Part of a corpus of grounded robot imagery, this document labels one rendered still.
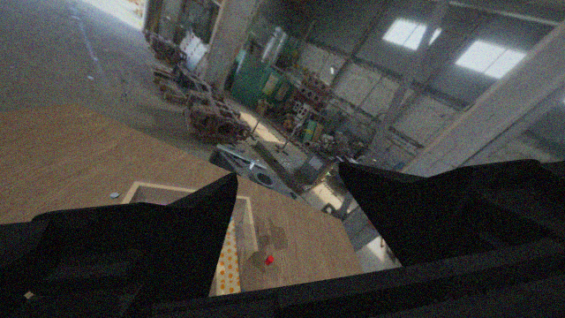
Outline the red cylinder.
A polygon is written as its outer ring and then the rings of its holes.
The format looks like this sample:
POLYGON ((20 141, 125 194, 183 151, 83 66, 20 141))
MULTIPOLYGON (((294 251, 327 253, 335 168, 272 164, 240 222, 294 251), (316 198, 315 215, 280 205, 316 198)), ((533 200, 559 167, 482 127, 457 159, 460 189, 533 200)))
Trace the red cylinder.
POLYGON ((265 263, 266 263, 266 265, 270 265, 273 261, 274 261, 274 257, 272 255, 269 255, 266 258, 265 263))

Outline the cream strip with orange polka dots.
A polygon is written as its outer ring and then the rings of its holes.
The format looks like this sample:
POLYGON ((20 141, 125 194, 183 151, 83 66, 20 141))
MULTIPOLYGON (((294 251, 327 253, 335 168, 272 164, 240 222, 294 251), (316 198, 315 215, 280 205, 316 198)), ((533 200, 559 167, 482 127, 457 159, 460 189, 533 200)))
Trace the cream strip with orange polka dots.
POLYGON ((221 254, 216 265, 216 296, 240 291, 237 254, 221 254))

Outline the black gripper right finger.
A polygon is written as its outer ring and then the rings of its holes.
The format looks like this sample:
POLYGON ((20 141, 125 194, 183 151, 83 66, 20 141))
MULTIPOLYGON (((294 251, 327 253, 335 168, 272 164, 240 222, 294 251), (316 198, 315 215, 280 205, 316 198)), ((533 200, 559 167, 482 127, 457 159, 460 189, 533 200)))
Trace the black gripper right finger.
POLYGON ((472 193, 525 184, 537 164, 487 163, 424 178, 340 162, 339 175, 404 267, 440 259, 472 193))

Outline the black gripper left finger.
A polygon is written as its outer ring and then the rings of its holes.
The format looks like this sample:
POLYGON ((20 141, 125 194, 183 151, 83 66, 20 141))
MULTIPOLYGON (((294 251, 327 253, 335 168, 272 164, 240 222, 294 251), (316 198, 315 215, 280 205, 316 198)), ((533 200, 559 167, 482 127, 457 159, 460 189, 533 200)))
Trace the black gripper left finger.
POLYGON ((144 250, 172 297, 208 297, 237 198, 229 173, 168 205, 136 202, 39 214, 65 238, 61 258, 144 250))

